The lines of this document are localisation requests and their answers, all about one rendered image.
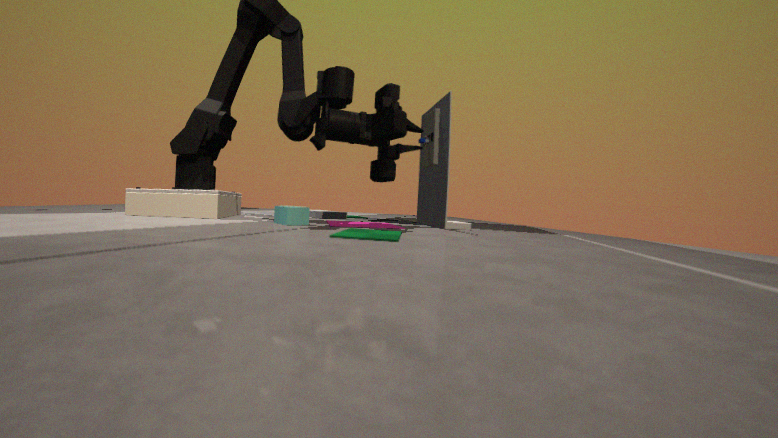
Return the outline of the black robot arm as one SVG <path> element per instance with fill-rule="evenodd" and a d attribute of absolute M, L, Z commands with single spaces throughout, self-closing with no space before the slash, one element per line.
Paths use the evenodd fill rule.
<path fill-rule="evenodd" d="M 318 71 L 316 92 L 306 97 L 300 21 L 277 0 L 240 0 L 237 12 L 237 28 L 207 97 L 194 108 L 186 126 L 170 142 L 172 153 L 177 155 L 172 190 L 216 188 L 214 161 L 220 149 L 232 140 L 237 124 L 230 112 L 232 103 L 258 42 L 268 34 L 282 40 L 283 94 L 277 121 L 285 136 L 295 142 L 303 141 L 312 134 L 316 122 L 310 142 L 318 151 L 325 147 L 326 140 L 348 142 L 352 137 L 354 112 L 341 110 L 352 103 L 352 69 L 336 66 Z M 391 140 L 406 136 L 406 117 L 398 100 L 378 98 L 377 113 L 366 117 L 371 127 L 370 132 L 365 132 L 365 139 L 389 146 Z"/>

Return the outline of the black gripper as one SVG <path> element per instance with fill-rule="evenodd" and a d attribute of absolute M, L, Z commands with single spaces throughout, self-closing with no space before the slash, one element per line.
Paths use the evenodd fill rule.
<path fill-rule="evenodd" d="M 400 86 L 387 83 L 379 91 L 375 92 L 375 108 L 378 108 L 378 98 L 391 97 L 399 100 Z M 351 139 L 348 141 L 350 144 L 367 145 L 368 147 L 378 147 L 377 160 L 371 161 L 370 164 L 370 179 L 374 182 L 389 182 L 394 181 L 396 177 L 396 163 L 395 160 L 400 158 L 400 154 L 413 150 L 421 150 L 423 147 L 410 146 L 396 144 L 394 146 L 379 146 L 375 145 L 365 139 L 365 132 L 370 132 L 371 124 L 366 121 L 367 112 L 354 112 L 355 121 L 354 129 Z M 409 132 L 423 133 L 424 130 L 419 126 L 416 126 L 406 118 L 406 128 Z"/>

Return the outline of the green flat square mat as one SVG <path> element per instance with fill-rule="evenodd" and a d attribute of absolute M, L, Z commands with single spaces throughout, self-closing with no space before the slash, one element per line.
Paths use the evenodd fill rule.
<path fill-rule="evenodd" d="M 349 228 L 330 235 L 330 238 L 359 239 L 398 242 L 402 231 L 371 230 Z"/>

